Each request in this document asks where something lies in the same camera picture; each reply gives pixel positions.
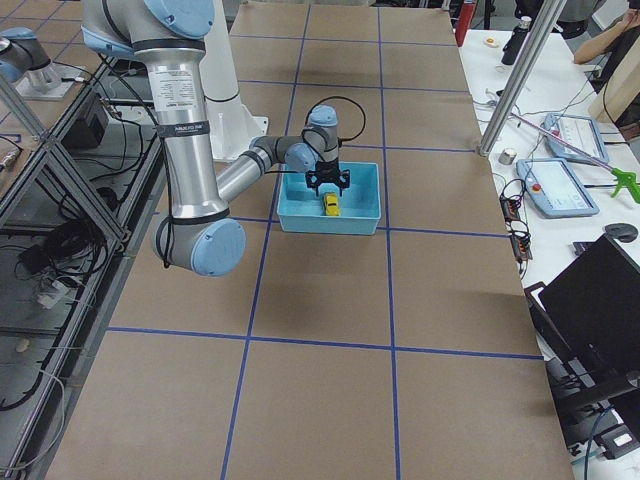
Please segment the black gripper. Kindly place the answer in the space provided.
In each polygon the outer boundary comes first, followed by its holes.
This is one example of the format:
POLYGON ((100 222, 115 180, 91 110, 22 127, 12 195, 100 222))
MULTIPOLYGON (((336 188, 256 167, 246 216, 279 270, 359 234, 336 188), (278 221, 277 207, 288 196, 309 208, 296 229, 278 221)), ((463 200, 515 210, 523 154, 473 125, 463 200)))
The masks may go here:
POLYGON ((315 193, 315 196, 319 196, 319 188, 323 184, 332 184, 338 186, 340 195, 350 187, 350 171, 341 170, 339 168, 339 161, 334 160, 331 162, 319 161, 315 165, 314 171, 308 171, 305 173, 306 186, 315 193))

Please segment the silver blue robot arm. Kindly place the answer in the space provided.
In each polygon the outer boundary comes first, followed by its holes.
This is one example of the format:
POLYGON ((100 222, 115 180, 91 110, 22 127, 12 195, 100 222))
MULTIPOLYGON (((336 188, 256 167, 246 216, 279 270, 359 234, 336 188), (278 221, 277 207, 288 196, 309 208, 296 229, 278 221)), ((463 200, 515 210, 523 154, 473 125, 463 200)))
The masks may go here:
POLYGON ((229 203, 284 164, 305 176, 309 189, 350 186, 339 163, 337 115, 313 107, 298 136, 262 136, 229 167, 214 169, 200 63, 212 30, 211 1, 85 1, 84 42, 93 51, 145 65, 157 119, 156 132, 167 158, 171 207, 157 226, 154 249, 165 265, 203 276, 223 276, 241 261, 243 226, 229 215, 229 203))

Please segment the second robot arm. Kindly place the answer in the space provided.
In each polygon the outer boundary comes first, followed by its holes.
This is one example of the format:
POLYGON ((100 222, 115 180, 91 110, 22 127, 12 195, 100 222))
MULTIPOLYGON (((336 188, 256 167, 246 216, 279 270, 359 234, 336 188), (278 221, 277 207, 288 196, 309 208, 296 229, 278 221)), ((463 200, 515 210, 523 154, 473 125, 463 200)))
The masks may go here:
POLYGON ((61 101, 71 89, 35 32, 13 27, 1 32, 1 76, 27 100, 61 101))

